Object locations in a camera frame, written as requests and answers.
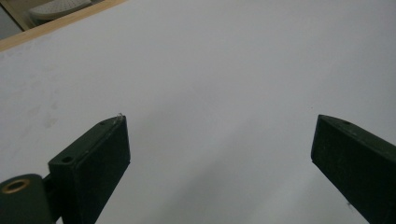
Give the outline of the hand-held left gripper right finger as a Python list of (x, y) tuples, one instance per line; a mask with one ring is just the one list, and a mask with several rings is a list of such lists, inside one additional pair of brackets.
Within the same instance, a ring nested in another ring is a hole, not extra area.
[(396, 146), (320, 115), (311, 159), (370, 224), (396, 224)]

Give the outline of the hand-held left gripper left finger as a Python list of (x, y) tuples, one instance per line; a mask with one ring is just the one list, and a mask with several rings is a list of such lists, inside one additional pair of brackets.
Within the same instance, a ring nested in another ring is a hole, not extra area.
[(131, 162), (127, 119), (105, 119), (49, 161), (64, 224), (94, 224)]

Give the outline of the white perforated object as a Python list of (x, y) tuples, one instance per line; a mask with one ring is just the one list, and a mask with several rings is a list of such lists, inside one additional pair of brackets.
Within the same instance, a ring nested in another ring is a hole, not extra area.
[(30, 8), (28, 12), (34, 19), (52, 21), (89, 7), (91, 4), (91, 0), (51, 0), (46, 4)]

